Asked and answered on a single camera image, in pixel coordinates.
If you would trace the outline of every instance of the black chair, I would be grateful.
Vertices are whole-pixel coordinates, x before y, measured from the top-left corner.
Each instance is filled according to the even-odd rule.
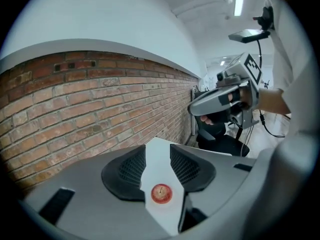
[[[195,92],[194,97],[197,98],[203,93],[205,92]],[[249,153],[250,149],[248,146],[239,141],[240,135],[243,131],[242,128],[239,127],[236,138],[233,138],[226,134],[225,123],[209,125],[205,122],[202,122],[200,120],[200,116],[195,116],[195,120],[199,128],[196,141],[198,142],[200,149],[228,153],[232,156],[238,157],[241,156],[241,148],[242,157],[245,157]]]

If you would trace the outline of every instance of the chair seat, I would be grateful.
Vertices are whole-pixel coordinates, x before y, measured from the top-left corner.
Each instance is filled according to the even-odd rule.
[[[228,153],[232,156],[240,157],[240,152],[243,143],[229,135],[223,135],[216,138],[215,141],[199,141],[198,146],[202,150]],[[247,145],[243,145],[242,156],[245,157],[249,153],[250,149]]]

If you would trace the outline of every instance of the white shirt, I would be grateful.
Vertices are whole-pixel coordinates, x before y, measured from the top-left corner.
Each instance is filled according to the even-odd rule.
[[[313,48],[299,20],[284,0],[266,0],[273,7],[273,85],[283,90],[291,111],[289,135],[319,129],[319,69]]]

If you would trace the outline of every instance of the floor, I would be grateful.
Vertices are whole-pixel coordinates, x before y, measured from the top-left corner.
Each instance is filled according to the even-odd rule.
[[[259,111],[255,111],[253,113],[253,118],[255,120],[259,120]],[[280,114],[273,114],[264,112],[264,119],[265,119],[265,125],[268,128],[268,130],[274,134],[274,135],[286,135],[288,133],[290,120]],[[238,131],[238,127],[234,124],[231,126],[226,125],[226,134],[236,137]],[[240,141],[244,142],[247,133],[249,129],[243,130]],[[198,148],[198,143],[196,141],[197,135],[191,136],[189,142],[187,143],[187,146]],[[271,136],[261,122],[256,124],[253,128],[250,140],[247,144],[247,146],[250,149],[249,154],[247,155],[248,158],[257,158],[260,151],[267,149],[267,148],[275,148],[278,143],[280,143],[283,140],[283,138],[276,138]]]

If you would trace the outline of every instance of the forearm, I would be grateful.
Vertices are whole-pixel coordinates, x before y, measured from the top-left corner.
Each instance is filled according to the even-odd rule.
[[[259,103],[256,110],[263,110],[275,114],[286,115],[290,110],[282,98],[281,89],[259,89]]]

